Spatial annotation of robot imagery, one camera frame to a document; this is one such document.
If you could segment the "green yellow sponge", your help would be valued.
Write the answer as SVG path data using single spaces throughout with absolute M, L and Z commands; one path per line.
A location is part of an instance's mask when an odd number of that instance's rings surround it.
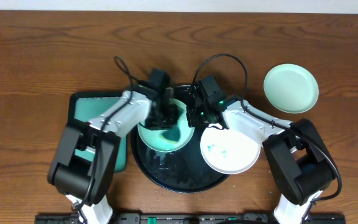
M 166 129 L 160 133 L 160 137 L 166 142 L 177 144 L 181 138 L 180 128 L 174 126 L 172 129 Z

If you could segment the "light green plate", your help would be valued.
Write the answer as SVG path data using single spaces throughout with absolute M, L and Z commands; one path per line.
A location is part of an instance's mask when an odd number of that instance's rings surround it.
M 137 125 L 141 140 L 146 146 L 158 152 L 173 152 L 181 149 L 190 141 L 195 131 L 188 125 L 186 104 L 177 99 L 171 100 L 171 103 L 178 108 L 178 121 L 173 128 L 151 130 L 145 128 L 144 123 Z
M 316 104 L 319 86 L 307 69 L 284 63 L 273 67 L 266 74 L 264 93 L 275 108 L 298 114 L 310 110 Z

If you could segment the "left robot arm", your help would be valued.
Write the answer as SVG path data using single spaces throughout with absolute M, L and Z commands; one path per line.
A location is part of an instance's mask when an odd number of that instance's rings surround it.
M 88 121 L 71 119 L 63 130 L 47 180 L 65 195 L 80 223 L 109 223 L 106 194 L 121 139 L 139 123 L 168 129 L 178 120 L 173 88 L 135 85 L 108 110 Z

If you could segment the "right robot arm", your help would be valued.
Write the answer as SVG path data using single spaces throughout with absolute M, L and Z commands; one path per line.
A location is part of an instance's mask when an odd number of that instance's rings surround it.
M 281 196 L 273 217 L 277 223 L 306 223 L 316 202 L 341 176 L 319 132 L 308 119 L 297 122 L 270 116 L 238 96 L 227 96 L 213 76 L 193 80 L 187 117 L 203 126 L 200 149 L 205 162 L 223 174 L 238 174 L 264 151 Z

